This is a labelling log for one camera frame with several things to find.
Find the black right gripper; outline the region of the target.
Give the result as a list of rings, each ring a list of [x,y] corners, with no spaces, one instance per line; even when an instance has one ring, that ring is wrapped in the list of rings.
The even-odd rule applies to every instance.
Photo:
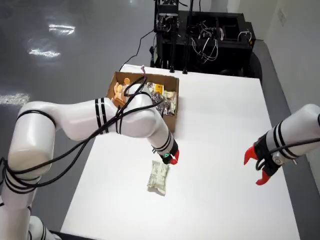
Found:
[[[261,136],[253,146],[246,150],[244,154],[244,165],[246,165],[250,159],[256,160],[256,156],[257,163],[255,164],[255,169],[257,171],[263,170],[263,172],[261,179],[258,179],[255,184],[262,186],[266,184],[270,176],[273,176],[280,168],[280,165],[273,161],[272,155],[269,153],[266,136]]]

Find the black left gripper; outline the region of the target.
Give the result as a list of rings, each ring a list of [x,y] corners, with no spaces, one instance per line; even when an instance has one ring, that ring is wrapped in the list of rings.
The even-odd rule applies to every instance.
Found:
[[[170,143],[164,150],[153,148],[152,152],[158,153],[165,165],[175,165],[178,163],[180,151],[176,141],[173,144]]]

